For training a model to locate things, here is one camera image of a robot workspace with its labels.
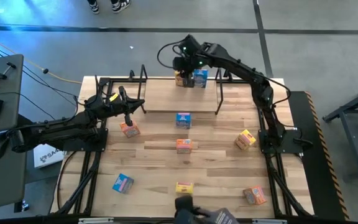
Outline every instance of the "yellow box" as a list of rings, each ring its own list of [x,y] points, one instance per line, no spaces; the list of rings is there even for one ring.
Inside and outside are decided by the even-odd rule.
[[[175,83],[177,86],[183,86],[183,78],[180,76],[179,71],[174,71],[175,74]]]
[[[186,182],[177,182],[176,192],[181,194],[192,194],[193,193],[193,183]]]
[[[240,149],[246,150],[249,148],[249,146],[256,142],[256,139],[248,130],[245,129],[243,132],[241,132],[241,134],[238,135],[234,142]]]

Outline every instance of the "colorful box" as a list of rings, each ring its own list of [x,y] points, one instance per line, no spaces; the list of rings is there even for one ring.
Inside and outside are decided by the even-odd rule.
[[[241,134],[238,135],[236,140],[234,141],[238,147],[242,150],[246,150],[251,146],[253,143],[256,142],[256,139],[251,135],[248,130],[244,130]]]
[[[112,186],[112,189],[122,194],[126,194],[128,190],[132,187],[133,183],[134,183],[134,179],[124,174],[119,174],[116,182]]]
[[[132,126],[128,126],[125,122],[120,124],[121,131],[127,136],[127,138],[140,134],[139,128],[135,121],[132,121]]]
[[[250,205],[260,205],[266,202],[264,192],[259,186],[245,189],[242,192]]]
[[[178,139],[177,140],[177,153],[189,154],[193,149],[193,141],[191,139]]]
[[[191,114],[177,113],[177,128],[190,129],[190,127],[191,127]]]
[[[207,69],[196,69],[193,71],[194,87],[206,87],[206,81],[208,80]]]
[[[193,193],[193,183],[186,183],[186,182],[177,182],[175,187],[177,193],[181,194],[192,194]]]
[[[180,76],[179,71],[174,71],[175,74],[175,83],[177,86],[183,86],[183,78]]]

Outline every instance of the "desk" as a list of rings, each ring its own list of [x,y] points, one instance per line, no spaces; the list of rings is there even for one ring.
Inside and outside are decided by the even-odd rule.
[[[130,97],[137,96],[139,84],[115,83],[113,90],[117,91],[120,84]],[[141,98],[147,87],[147,84],[142,85]],[[272,87],[274,101],[286,97],[282,87],[274,83]],[[80,99],[86,100],[95,92],[94,77],[84,77]],[[189,130],[175,127],[175,113],[143,114],[139,109],[132,119],[137,122],[142,134],[128,139],[119,127],[124,121],[123,116],[109,118],[108,144],[101,156],[91,215],[172,217],[175,213],[174,199],[178,197],[175,182],[182,181],[195,183],[195,205],[205,209],[227,207],[237,218],[274,217],[265,157],[260,153],[259,143],[245,152],[233,143],[244,129],[257,136],[260,128],[250,86],[224,84],[223,93],[224,102],[219,114],[193,113],[193,126]],[[292,124],[287,101],[277,105],[277,114],[282,123]],[[197,148],[190,155],[176,154],[174,142],[181,138],[196,142]],[[62,204],[78,185],[83,157],[84,153],[76,153],[66,166],[60,186]],[[282,159],[289,189],[302,206],[313,213],[303,164],[294,155],[283,154]],[[120,173],[135,180],[127,195],[111,188]],[[245,201],[242,190],[255,185],[263,188],[268,202],[253,207]],[[87,194],[86,189],[81,211]],[[278,190],[278,199],[284,212],[281,190]],[[51,212],[56,210],[55,194]]]
[[[8,71],[6,80],[0,80],[0,93],[11,91],[20,93],[23,59],[23,55],[0,58],[0,73],[7,68],[7,62],[12,62],[17,67]],[[0,113],[0,131],[13,128],[18,123],[30,122],[18,114],[19,95],[0,95],[0,100],[4,100]],[[26,155],[26,153],[12,152],[8,146],[5,155],[0,159],[0,206],[23,199]]]

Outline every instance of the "orange box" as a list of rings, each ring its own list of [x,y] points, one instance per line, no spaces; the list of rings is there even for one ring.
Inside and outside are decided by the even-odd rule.
[[[140,134],[139,128],[135,121],[132,121],[132,126],[128,126],[125,122],[120,124],[121,131],[127,136],[127,138]]]
[[[178,139],[177,140],[177,153],[189,154],[193,149],[193,141],[190,139]]]
[[[264,192],[260,186],[251,187],[242,192],[250,205],[260,205],[266,202]]]
[[[248,130],[245,129],[238,135],[234,142],[240,149],[246,150],[249,148],[249,146],[256,142],[256,139],[251,135]]]

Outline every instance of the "gray desk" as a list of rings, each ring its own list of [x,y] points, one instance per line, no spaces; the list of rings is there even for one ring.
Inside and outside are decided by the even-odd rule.
[[[3,73],[7,68],[7,62],[11,62],[17,66],[16,69],[10,69],[8,71],[6,74],[6,80],[0,80],[0,93],[20,93],[23,72],[23,59],[23,55],[0,57],[0,73]],[[19,99],[20,96],[18,94],[0,95],[0,100],[4,101],[0,113],[0,131],[16,127],[17,117],[19,114]]]
[[[23,59],[23,55],[0,58],[1,73],[7,68],[7,61],[17,66],[6,74],[7,80],[0,80],[0,93],[9,91],[20,93]],[[0,100],[4,100],[0,113],[0,131],[17,125],[19,98],[17,94],[0,95]],[[0,159],[0,206],[20,202],[23,199],[26,158],[26,153],[18,154],[8,148]]]

